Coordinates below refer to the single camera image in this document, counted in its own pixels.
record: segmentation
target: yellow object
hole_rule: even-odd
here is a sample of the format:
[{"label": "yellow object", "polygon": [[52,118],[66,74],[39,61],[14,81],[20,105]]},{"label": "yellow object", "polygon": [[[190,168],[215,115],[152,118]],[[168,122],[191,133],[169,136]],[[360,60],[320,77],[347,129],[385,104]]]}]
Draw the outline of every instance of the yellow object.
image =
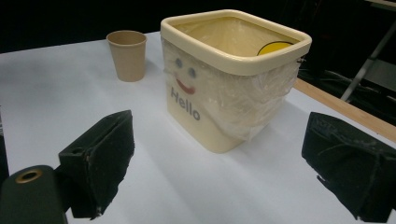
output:
[{"label": "yellow object", "polygon": [[272,42],[272,43],[269,43],[269,44],[265,45],[264,47],[262,47],[259,50],[259,53],[257,55],[271,53],[271,52],[274,52],[276,50],[286,48],[286,47],[288,47],[290,45],[292,45],[292,44],[289,43],[289,42],[284,42],[284,41]]}]

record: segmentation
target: table surface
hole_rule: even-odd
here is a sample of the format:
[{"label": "table surface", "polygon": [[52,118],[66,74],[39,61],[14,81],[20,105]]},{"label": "table surface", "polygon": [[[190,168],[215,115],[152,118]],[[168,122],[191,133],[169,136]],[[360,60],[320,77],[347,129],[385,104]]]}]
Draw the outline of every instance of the table surface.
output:
[{"label": "table surface", "polygon": [[[166,109],[159,32],[149,33],[147,72],[117,79],[103,40],[0,54],[0,111],[11,174],[46,164],[101,118],[130,109],[135,154],[104,215],[69,223],[359,223],[301,156],[310,112],[395,142],[292,89],[273,120],[224,154],[203,148]],[[389,223],[396,223],[395,211]]]}]

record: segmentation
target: plastic wrap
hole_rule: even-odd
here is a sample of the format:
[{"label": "plastic wrap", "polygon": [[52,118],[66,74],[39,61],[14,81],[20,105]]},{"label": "plastic wrap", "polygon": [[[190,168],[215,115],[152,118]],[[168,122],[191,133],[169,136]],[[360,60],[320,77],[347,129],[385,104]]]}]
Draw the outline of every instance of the plastic wrap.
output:
[{"label": "plastic wrap", "polygon": [[[201,32],[206,40],[207,32]],[[254,36],[244,36],[254,42]],[[292,88],[300,66],[295,60],[255,76],[237,76],[203,63],[163,38],[162,42],[167,85],[187,92],[195,108],[203,110],[201,113],[224,133],[241,140],[250,140],[269,123]]]}]

